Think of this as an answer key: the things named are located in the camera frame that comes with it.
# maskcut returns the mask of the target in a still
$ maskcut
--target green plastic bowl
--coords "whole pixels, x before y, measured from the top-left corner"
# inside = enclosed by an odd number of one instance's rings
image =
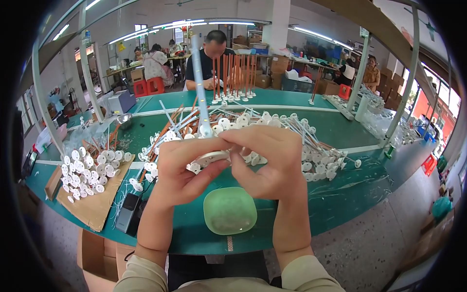
[[[203,203],[206,226],[219,235],[250,230],[258,218],[253,198],[241,187],[217,189]]]

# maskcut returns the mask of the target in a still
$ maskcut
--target stainless steel bowl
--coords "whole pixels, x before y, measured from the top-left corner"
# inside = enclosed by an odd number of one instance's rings
[[[115,125],[120,125],[120,129],[122,130],[126,130],[128,129],[131,124],[132,124],[132,117],[133,115],[131,113],[127,113],[127,114],[122,114],[121,116],[119,116],[116,120],[115,120]]]

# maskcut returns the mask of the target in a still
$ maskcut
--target terrazzo floor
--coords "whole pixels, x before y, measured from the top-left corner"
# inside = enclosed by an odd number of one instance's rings
[[[396,192],[353,220],[312,238],[315,256],[348,292],[380,291],[419,235],[438,195],[438,173],[418,169]],[[39,222],[47,257],[76,291],[87,291],[76,264],[78,227],[44,203]],[[280,275],[273,249],[264,251],[269,278]]]

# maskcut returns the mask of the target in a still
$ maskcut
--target beige sleeve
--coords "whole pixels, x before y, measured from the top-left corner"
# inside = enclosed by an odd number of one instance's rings
[[[127,270],[117,282],[114,292],[152,291],[167,292],[167,275],[159,265],[132,255]]]
[[[294,291],[345,292],[315,256],[301,256],[282,272],[282,288]]]

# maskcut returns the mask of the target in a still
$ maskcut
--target black t-shirt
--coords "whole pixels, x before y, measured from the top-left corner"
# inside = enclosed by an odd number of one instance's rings
[[[226,49],[224,51],[224,54],[223,55],[235,55],[235,52],[231,49]],[[209,78],[212,78],[212,59],[209,58],[205,53],[204,53],[204,49],[202,50],[199,50],[199,57],[200,57],[200,60],[201,60],[201,68],[202,68],[202,71],[203,71],[203,80],[208,80]],[[188,62],[186,64],[186,80],[192,80],[194,81],[195,80],[195,77],[193,75],[193,55],[190,56],[188,58]],[[220,56],[220,71],[223,72],[224,70],[224,62],[223,62],[223,59],[224,57]],[[220,80],[224,81],[224,76],[223,74],[221,74],[221,76],[219,76],[217,74],[217,62],[215,63],[216,64],[216,76],[220,77]]]

